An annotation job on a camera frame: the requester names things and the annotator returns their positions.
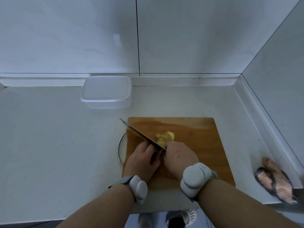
person's left hand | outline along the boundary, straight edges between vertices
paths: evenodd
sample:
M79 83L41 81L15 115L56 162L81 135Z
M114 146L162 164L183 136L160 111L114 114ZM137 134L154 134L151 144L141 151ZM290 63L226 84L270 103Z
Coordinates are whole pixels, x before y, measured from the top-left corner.
M157 152L156 148L147 141L139 144L134 153L128 158L123 176L137 175L141 180L148 183L161 163L160 153L158 153L155 160L150 164L154 152Z

wooden cutting board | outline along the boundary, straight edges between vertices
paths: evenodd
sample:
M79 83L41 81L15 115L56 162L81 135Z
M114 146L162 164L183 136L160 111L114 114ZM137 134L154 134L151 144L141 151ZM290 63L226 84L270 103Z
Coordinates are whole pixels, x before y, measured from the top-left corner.
M213 118L148 118L131 117L128 123L140 132L157 141L157 133L168 130L175 134L175 141L183 142L190 147L199 158L200 162L217 172L218 177L235 186L227 157L219 137ZM143 138L127 129L127 152L123 165L134 152L137 145L144 141ZM161 165L150 180L150 189L179 188L179 182L171 176L163 162L164 153L161 154Z

hand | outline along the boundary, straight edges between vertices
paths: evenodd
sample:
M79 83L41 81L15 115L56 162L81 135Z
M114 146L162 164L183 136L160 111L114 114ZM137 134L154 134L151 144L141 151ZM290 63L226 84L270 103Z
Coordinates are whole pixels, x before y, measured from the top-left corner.
M170 174L179 181L183 179L184 170L199 162L196 154L184 143L168 141L165 145L164 163Z
M157 152L156 148L147 141L139 144L134 153L128 158L123 176L137 175L147 183L161 164L160 153L150 163L151 157L155 152Z

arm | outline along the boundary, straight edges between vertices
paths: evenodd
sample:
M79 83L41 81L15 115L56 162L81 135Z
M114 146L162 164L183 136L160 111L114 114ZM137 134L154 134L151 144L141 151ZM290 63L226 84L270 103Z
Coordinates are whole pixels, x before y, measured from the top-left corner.
M148 142L139 144L129 157L123 176L138 175L148 182L160 164L159 155L150 164L155 151L155 147ZM126 185L117 184L81 207L57 227L123 228L134 202L131 189Z
M179 181L188 166L198 163L196 154L184 143L168 142L164 163ZM263 205L230 184L209 180L197 194L200 207L216 228L300 227L270 207Z

person's right arm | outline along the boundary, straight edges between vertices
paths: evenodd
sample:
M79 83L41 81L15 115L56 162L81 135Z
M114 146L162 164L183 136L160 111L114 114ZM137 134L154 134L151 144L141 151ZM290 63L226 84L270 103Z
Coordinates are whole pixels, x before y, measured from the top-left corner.
M164 163L179 181L188 166L198 163L196 154L184 143L168 142ZM274 209L263 205L230 184L211 179L197 194L200 207L216 228L299 228Z

